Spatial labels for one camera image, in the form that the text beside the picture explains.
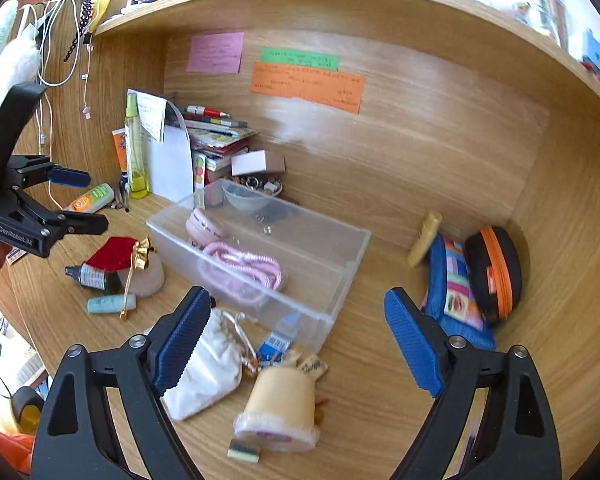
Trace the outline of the orange jacket sleeve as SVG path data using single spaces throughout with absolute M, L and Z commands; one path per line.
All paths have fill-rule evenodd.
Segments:
M 34 437 L 30 434 L 3 434 L 0 432 L 0 454 L 15 471 L 28 476 L 31 462 Z

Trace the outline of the blue patchwork pouch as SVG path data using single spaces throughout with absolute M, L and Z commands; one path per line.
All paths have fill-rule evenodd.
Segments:
M 428 288 L 422 312 L 434 318 L 449 336 L 461 336 L 476 348 L 494 350 L 486 324 L 471 291 L 464 245 L 437 234 L 428 252 Z

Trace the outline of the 4B eraser block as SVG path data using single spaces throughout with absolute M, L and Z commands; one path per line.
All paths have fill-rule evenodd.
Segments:
M 316 354 L 311 354 L 299 364 L 298 371 L 318 382 L 328 372 L 328 365 Z

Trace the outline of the dark green glass bottle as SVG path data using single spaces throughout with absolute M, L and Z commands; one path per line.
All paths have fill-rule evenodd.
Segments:
M 78 266 L 66 266 L 65 274 L 84 288 L 98 290 L 107 295 L 115 295 L 122 289 L 117 272 L 107 272 L 81 263 Z

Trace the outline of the black orange zipper case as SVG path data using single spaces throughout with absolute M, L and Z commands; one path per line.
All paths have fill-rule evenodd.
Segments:
M 490 326 L 504 322 L 519 304 L 522 270 L 506 229 L 485 226 L 465 242 L 469 283 L 476 304 Z

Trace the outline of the light blue small bottle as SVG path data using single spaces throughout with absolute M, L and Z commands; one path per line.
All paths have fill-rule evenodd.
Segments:
M 93 297 L 86 303 L 89 314 L 113 314 L 136 309 L 136 296 L 129 294 Z

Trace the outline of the white drawstring cloth pouch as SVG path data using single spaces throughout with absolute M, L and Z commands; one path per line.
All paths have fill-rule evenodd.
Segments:
M 212 309 L 178 384 L 162 404 L 172 422 L 182 422 L 232 393 L 242 375 L 258 374 L 256 350 L 242 328 L 242 312 Z

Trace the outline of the small white cardboard box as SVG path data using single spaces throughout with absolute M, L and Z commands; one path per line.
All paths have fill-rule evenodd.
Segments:
M 248 174 L 283 174 L 285 171 L 286 162 L 282 153 L 260 150 L 232 158 L 234 177 L 248 176 Z

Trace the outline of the metal nail clippers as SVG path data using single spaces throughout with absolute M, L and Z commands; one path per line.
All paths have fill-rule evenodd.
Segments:
M 123 209 L 125 212 L 129 212 L 129 196 L 126 185 L 128 184 L 128 177 L 122 172 L 118 183 L 114 186 L 114 204 L 112 208 Z

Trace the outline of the stack of books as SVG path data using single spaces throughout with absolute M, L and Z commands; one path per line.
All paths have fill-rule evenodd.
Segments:
M 259 134 L 246 122 L 188 114 L 180 108 L 193 152 L 194 189 L 229 178 L 232 158 L 248 153 L 250 141 Z

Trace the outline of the white paper stand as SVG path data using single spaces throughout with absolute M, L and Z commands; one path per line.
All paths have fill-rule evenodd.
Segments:
M 192 147 L 184 117 L 171 101 L 128 90 L 137 109 L 146 185 L 152 194 L 173 203 L 194 192 Z

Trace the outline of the blue staples box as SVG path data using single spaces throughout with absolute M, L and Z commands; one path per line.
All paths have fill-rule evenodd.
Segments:
M 263 365 L 280 362 L 286 351 L 296 339 L 300 328 L 300 315 L 291 313 L 281 318 L 264 338 L 258 348 L 257 356 Z

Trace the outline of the pink round compact case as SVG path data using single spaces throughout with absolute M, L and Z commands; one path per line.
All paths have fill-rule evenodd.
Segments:
M 194 208 L 185 221 L 185 229 L 192 244 L 205 248 L 227 236 L 222 224 L 212 221 L 201 208 Z

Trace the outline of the white fluffy hanging toy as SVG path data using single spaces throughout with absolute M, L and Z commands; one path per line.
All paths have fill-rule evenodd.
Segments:
M 35 81 L 38 76 L 41 53 L 35 35 L 35 26 L 27 24 L 0 54 L 0 106 L 15 84 Z

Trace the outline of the red white marker pen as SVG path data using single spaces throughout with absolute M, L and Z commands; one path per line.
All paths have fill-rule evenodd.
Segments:
M 215 110 L 214 108 L 200 106 L 200 105 L 189 105 L 186 107 L 188 114 L 197 116 L 206 116 L 213 118 L 230 118 L 230 114 L 222 112 L 222 110 Z

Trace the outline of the pink sticky note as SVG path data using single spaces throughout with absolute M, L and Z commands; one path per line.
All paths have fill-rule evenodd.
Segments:
M 238 74 L 242 62 L 242 32 L 193 36 L 187 60 L 187 73 Z

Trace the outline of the clear bowl with clips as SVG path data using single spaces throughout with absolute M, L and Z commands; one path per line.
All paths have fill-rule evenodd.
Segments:
M 262 188 L 250 188 L 234 180 L 222 180 L 223 195 L 227 203 L 244 214 L 255 214 L 283 191 L 283 182 L 266 180 Z

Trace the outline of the red velvet gold-ribbon pouch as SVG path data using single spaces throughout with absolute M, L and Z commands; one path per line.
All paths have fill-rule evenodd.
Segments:
M 129 287 L 135 269 L 148 267 L 149 255 L 155 247 L 149 237 L 136 240 L 126 236 L 110 236 L 105 244 L 86 260 L 89 266 L 107 272 L 126 272 L 123 295 L 129 295 Z M 119 316 L 125 321 L 130 311 L 123 310 Z

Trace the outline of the clear plastic storage bin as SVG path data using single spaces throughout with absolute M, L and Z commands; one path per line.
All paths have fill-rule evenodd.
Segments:
M 185 221 L 201 208 L 227 236 L 192 244 Z M 320 351 L 334 327 L 370 232 L 274 198 L 244 214 L 224 198 L 222 180 L 167 206 L 147 221 L 162 262 L 200 285 L 220 304 L 272 332 L 287 314 L 300 315 L 294 342 Z

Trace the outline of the yellow spray bottle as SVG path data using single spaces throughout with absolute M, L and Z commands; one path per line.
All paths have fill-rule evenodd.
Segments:
M 126 96 L 125 137 L 129 193 L 133 200 L 141 200 L 148 195 L 148 187 L 143 156 L 142 125 L 135 92 L 129 92 Z

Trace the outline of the orange sticky note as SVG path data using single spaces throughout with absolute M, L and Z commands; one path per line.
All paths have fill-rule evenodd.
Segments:
M 365 78 L 302 65 L 255 62 L 249 90 L 266 96 L 302 99 L 352 114 L 360 112 Z

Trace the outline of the beige cream plastic tub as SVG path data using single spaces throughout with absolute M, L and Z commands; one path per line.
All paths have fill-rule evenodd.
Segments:
M 275 452 L 313 450 L 320 440 L 313 378 L 291 367 L 261 372 L 234 420 L 234 437 Z

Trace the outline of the wrapped used eraser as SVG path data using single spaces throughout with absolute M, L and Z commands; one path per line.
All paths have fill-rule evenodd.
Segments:
M 256 464 L 260 460 L 260 448 L 253 443 L 233 438 L 230 440 L 226 456 L 231 460 Z

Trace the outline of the orange green glue bottle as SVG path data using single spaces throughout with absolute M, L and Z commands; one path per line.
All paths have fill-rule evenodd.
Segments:
M 109 184 L 103 183 L 76 198 L 65 208 L 65 211 L 94 214 L 109 205 L 113 200 L 114 190 Z

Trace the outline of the orange tube behind bottle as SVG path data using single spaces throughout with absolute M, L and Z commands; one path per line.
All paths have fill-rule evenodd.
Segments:
M 112 132 L 112 140 L 114 140 L 114 150 L 120 171 L 125 174 L 128 170 L 126 169 L 126 144 L 125 144 L 125 128 L 116 129 Z

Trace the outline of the white round plastic jar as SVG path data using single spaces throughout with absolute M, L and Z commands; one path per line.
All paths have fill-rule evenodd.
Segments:
M 152 252 L 146 269 L 135 269 L 129 287 L 129 294 L 137 298 L 155 295 L 164 284 L 164 271 L 160 256 Z

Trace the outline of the green sticky note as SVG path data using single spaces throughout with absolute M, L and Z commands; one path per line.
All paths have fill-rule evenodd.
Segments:
M 339 70 L 339 56 L 288 48 L 262 48 L 259 56 L 260 62 L 289 64 L 320 68 L 321 70 Z

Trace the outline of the yellow lotion tube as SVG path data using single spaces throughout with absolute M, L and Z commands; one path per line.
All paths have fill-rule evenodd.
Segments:
M 426 214 L 424 220 L 422 220 L 418 237 L 414 241 L 406 258 L 406 262 L 411 268 L 418 266 L 422 262 L 422 259 L 425 258 L 439 233 L 441 223 L 442 214 L 439 211 L 430 210 Z

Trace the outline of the small yellow gourd charm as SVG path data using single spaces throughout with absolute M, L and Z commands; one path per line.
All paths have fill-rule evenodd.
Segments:
M 325 408 L 329 404 L 329 398 L 318 398 L 314 404 L 314 425 L 319 427 L 325 419 Z

